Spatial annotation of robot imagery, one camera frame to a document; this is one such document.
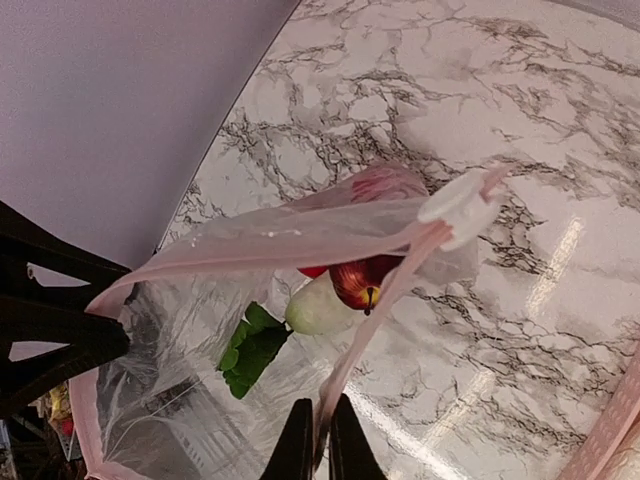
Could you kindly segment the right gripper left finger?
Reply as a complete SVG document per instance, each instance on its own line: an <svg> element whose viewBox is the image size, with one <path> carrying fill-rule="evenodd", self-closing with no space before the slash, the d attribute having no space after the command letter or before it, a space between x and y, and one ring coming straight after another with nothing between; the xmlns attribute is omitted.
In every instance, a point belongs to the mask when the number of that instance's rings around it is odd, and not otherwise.
<svg viewBox="0 0 640 480"><path fill-rule="evenodd" d="M313 408L310 399L292 406L262 480L310 480L314 452Z"/></svg>

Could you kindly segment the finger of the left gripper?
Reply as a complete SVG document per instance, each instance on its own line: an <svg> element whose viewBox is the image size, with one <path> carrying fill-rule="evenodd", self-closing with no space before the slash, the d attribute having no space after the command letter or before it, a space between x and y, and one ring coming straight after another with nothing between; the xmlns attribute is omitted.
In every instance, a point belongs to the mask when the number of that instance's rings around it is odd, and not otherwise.
<svg viewBox="0 0 640 480"><path fill-rule="evenodd" d="M9 358L11 344L58 343L22 360ZM108 363L129 350L116 320L3 295L1 297L1 413L12 415L64 381Z"/></svg>
<svg viewBox="0 0 640 480"><path fill-rule="evenodd" d="M1 202L1 260L34 264L91 287L103 287L130 272L111 260L66 243Z"/></svg>

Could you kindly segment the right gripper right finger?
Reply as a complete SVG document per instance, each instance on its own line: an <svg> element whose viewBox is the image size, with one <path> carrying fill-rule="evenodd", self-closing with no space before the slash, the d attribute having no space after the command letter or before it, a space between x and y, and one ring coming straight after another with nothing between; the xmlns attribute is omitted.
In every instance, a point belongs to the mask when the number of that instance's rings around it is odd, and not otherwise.
<svg viewBox="0 0 640 480"><path fill-rule="evenodd" d="M330 424L330 480L387 480L349 397L342 394Z"/></svg>

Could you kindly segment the clear zip top bag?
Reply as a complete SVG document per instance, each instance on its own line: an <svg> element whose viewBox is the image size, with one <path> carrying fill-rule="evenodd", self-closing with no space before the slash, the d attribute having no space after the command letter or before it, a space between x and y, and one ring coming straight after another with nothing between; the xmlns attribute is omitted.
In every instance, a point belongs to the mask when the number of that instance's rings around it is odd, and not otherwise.
<svg viewBox="0 0 640 480"><path fill-rule="evenodd" d="M349 374L415 283L474 277L505 170L470 170L429 193L410 170L368 168L306 198L210 220L116 281L88 312L119 321L129 352L73 378L70 400L93 479L259 479L293 404L313 408L313 471ZM332 265L403 261L369 315L337 334L292 334L234 398L219 361L250 303L279 320Z"/></svg>

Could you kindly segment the white radish with leaves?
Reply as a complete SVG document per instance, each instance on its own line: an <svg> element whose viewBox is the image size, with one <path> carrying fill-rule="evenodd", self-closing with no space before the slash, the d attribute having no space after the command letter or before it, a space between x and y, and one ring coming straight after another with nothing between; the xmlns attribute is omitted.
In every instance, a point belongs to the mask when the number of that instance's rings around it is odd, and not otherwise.
<svg viewBox="0 0 640 480"><path fill-rule="evenodd" d="M219 361L218 370L231 395L242 399L292 334L337 334L363 319L362 312L349 308L339 299L325 272L296 291L283 320L258 303L250 303Z"/></svg>

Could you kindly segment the red apple toy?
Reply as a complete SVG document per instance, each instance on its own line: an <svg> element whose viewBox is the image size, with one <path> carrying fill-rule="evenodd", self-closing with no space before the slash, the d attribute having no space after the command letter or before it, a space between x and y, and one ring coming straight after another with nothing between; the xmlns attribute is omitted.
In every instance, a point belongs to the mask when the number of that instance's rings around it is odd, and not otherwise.
<svg viewBox="0 0 640 480"><path fill-rule="evenodd" d="M338 298L347 307L369 315L378 303L385 277L402 261L401 256L377 255L332 265L329 275Z"/></svg>

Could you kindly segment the pink perforated plastic basket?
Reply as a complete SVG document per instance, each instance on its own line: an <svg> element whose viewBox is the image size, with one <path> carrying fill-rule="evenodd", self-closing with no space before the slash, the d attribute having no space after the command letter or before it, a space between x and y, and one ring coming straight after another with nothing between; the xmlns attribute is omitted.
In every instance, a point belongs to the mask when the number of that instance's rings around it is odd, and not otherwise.
<svg viewBox="0 0 640 480"><path fill-rule="evenodd" d="M602 479L606 464L639 414L639 348L581 448L562 470L560 480Z"/></svg>

